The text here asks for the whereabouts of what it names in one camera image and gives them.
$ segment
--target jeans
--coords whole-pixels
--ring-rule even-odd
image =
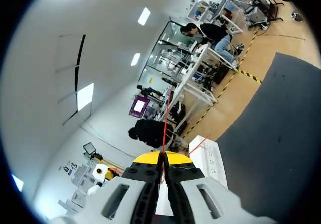
[[[225,60],[232,63],[235,60],[235,57],[231,53],[226,51],[226,48],[230,42],[231,42],[231,36],[226,35],[216,45],[212,44],[211,49],[213,49],[218,54],[220,54],[222,57],[224,57]]]

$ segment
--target yellow and black floor tape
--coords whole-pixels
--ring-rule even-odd
[[[257,36],[257,30],[255,30],[254,35],[253,35],[253,37],[252,37],[252,40],[251,40],[248,48],[246,49],[246,52],[245,52],[242,60],[240,61],[239,66],[243,63],[243,61],[244,61],[247,53],[249,52],[249,50],[250,50],[250,48],[251,48],[251,46],[252,46],[252,43],[253,43],[253,41],[254,41],[254,39],[255,39],[256,36]],[[232,74],[230,80],[227,82],[227,84],[225,85],[225,87],[223,88],[223,90],[220,92],[220,94],[217,96],[216,99],[219,99],[219,98],[222,96],[223,92],[224,92],[224,91],[227,89],[227,87],[230,85],[230,83],[231,83],[231,81],[232,81],[232,79],[233,79],[233,77],[235,76],[236,73],[237,73],[237,72],[234,72],[234,73]],[[202,116],[196,121],[196,123],[193,124],[193,126],[182,136],[182,138],[184,138],[190,131],[192,131],[192,129],[204,118],[204,116],[208,113],[208,111],[209,111],[213,106],[210,106],[210,107],[203,113],[203,115],[202,115]]]
[[[262,84],[262,81],[260,79],[258,79],[257,77],[253,76],[252,74],[245,72],[243,70],[238,70],[238,72],[244,74],[245,76],[252,78],[253,80],[257,81],[259,84]]]

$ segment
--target ceiling light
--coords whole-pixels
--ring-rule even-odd
[[[131,66],[135,66],[139,60],[140,53],[136,53],[134,58],[132,59]]]
[[[82,110],[86,105],[92,102],[92,96],[94,93],[94,84],[90,84],[87,87],[77,92],[77,109]]]
[[[150,15],[150,10],[147,7],[145,7],[138,19],[138,23],[145,26],[145,23],[147,22],[149,15]]]
[[[22,187],[23,187],[23,185],[24,185],[24,182],[23,182],[22,180],[19,180],[18,178],[16,178],[13,174],[11,174],[11,176],[12,176],[12,178],[13,178],[14,181],[15,181],[15,184],[16,184],[16,186],[17,186],[17,189],[18,189],[19,191],[21,191],[21,190],[22,190]]]

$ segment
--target cable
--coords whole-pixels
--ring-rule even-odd
[[[172,88],[169,88],[169,98],[167,100],[167,107],[166,107],[166,113],[165,113],[165,124],[164,124],[164,132],[163,132],[163,154],[165,153],[165,136],[166,136],[166,125],[167,125],[167,117],[169,114],[169,105],[171,100],[171,93]]]
[[[98,134],[98,136],[100,136],[100,137],[98,137],[98,136],[95,136],[92,132],[90,132],[90,131],[88,131],[87,129],[85,129],[84,127],[82,127],[82,126],[80,126],[84,131],[86,131],[87,133],[89,133],[89,134],[91,134],[91,135],[93,135],[93,136],[95,136],[96,138],[98,138],[100,141],[102,141],[102,142],[104,142],[104,143],[106,143],[106,144],[108,144],[109,146],[111,146],[111,147],[113,147],[114,149],[117,149],[117,150],[119,150],[120,152],[122,152],[122,153],[124,153],[125,155],[127,155],[127,156],[130,156],[130,157],[132,157],[133,159],[136,159],[137,157],[135,157],[135,156],[132,156],[132,155],[130,155],[130,154],[128,154],[128,153],[126,153],[126,152],[124,152],[124,151],[122,151],[121,149],[119,149],[119,148],[117,148],[117,147],[115,147],[115,146],[113,146],[113,145],[111,145],[110,143],[108,143],[87,121],[85,121],[85,123],[87,123],[97,134]]]
[[[166,113],[165,113],[165,124],[164,124],[164,133],[163,133],[163,155],[165,154],[165,136],[166,136],[166,125],[167,125],[167,116],[169,113],[169,105],[170,105],[170,100],[171,100],[171,93],[172,93],[172,88],[169,89],[169,98],[167,100],[167,107],[166,107]],[[163,175],[165,173],[165,167],[164,167],[164,162],[162,163],[162,170],[163,170]]]
[[[205,137],[195,148],[193,148],[191,152],[189,152],[188,156],[189,156],[194,150],[196,150],[198,147],[200,147],[201,144],[204,143],[204,141],[205,141],[206,139],[208,139],[210,135],[211,135],[211,134],[206,135],[206,137]]]
[[[256,36],[259,37],[259,36],[264,35],[264,34],[267,32],[267,30],[269,30],[270,26],[271,26],[271,24],[269,24],[269,25],[267,26],[267,29],[266,29],[265,31],[263,31],[263,33],[261,33],[261,34],[256,34]]]

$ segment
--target yellow object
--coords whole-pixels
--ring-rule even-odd
[[[114,175],[110,171],[107,171],[107,173],[105,174],[105,178],[107,180],[111,180],[112,178],[114,178]]]
[[[113,167],[113,168],[115,168],[115,169],[119,169],[119,170],[122,170],[122,171],[125,170],[124,168],[122,168],[122,167],[120,167],[120,166],[118,166],[118,165],[115,165],[115,164],[109,162],[109,161],[106,160],[106,159],[99,160],[98,158],[95,158],[94,160],[97,161],[97,162],[99,162],[99,163],[101,163],[101,164],[111,166],[111,167]]]
[[[169,161],[169,165],[192,163],[192,160],[185,155],[174,153],[171,151],[165,151],[165,152],[167,155],[167,159]],[[159,153],[160,153],[160,151],[153,151],[150,153],[143,154],[141,156],[138,156],[134,160],[134,162],[138,162],[138,163],[142,163],[142,164],[157,165]]]

